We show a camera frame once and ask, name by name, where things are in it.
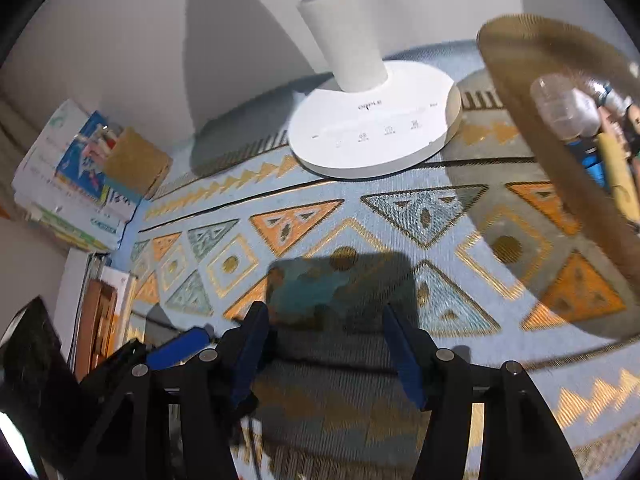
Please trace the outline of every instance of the yellow handle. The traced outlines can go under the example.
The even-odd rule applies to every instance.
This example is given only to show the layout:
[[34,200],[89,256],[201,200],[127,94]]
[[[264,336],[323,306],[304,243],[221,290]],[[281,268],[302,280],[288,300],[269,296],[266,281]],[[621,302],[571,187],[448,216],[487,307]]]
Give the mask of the yellow handle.
[[610,133],[598,134],[596,142],[604,161],[607,183],[618,210],[632,222],[640,223],[640,204],[633,177],[626,164],[625,153]]

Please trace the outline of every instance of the white lamp base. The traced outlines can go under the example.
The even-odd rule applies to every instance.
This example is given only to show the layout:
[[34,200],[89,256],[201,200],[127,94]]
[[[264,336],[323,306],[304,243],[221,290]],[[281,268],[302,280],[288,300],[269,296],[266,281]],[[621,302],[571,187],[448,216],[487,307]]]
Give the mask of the white lamp base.
[[366,92],[334,80],[315,89],[289,122],[289,145],[316,173],[358,179],[405,170],[439,152],[462,120],[460,91],[443,71],[387,61],[388,79]]

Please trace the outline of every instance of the wall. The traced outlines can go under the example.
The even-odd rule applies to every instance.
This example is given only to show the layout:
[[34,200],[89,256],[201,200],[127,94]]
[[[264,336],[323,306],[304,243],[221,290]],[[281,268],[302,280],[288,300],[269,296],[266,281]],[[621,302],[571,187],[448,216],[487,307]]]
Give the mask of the wall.
[[[602,0],[358,0],[384,54],[474,38],[494,16],[538,12],[639,57]],[[0,70],[42,126],[73,97],[163,148],[209,119],[326,63],[296,0],[47,0]]]
[[13,316],[36,296],[53,313],[66,255],[34,226],[0,218],[0,335]]

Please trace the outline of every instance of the teal triangle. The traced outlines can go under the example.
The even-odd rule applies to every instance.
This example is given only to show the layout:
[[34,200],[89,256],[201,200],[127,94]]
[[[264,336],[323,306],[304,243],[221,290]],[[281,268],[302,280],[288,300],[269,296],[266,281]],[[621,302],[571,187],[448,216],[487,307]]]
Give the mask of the teal triangle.
[[204,291],[202,279],[196,270],[167,300],[164,306],[177,312],[197,314],[198,316],[210,316],[213,308]]
[[427,248],[451,228],[488,189],[474,186],[433,187],[365,195],[362,202]]
[[236,219],[191,229],[187,236],[198,262],[201,262],[237,223]]
[[131,261],[135,262],[140,253],[145,250],[146,245],[149,243],[149,240],[145,240],[144,242],[136,242],[133,244],[133,248],[131,249]]
[[428,261],[422,265],[396,295],[405,315],[411,317],[412,312],[417,312],[419,328],[433,337],[482,336],[500,332],[500,325],[441,270]]

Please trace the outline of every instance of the silver bolt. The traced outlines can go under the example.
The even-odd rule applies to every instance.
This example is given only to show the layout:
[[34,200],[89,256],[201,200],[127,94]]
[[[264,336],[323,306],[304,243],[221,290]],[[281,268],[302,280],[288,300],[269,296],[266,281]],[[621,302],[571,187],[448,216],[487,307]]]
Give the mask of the silver bolt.
[[216,352],[213,348],[207,348],[200,352],[199,357],[201,361],[209,363],[211,361],[215,361],[218,358],[218,352]]
[[440,359],[440,361],[448,362],[453,361],[455,354],[448,348],[441,348],[436,352],[436,357]]
[[516,361],[507,361],[505,368],[507,368],[507,371],[513,375],[517,375],[522,371],[522,365]]
[[142,377],[143,375],[145,375],[147,372],[149,371],[149,368],[146,365],[135,365],[132,369],[131,369],[131,375],[133,375],[134,377]]

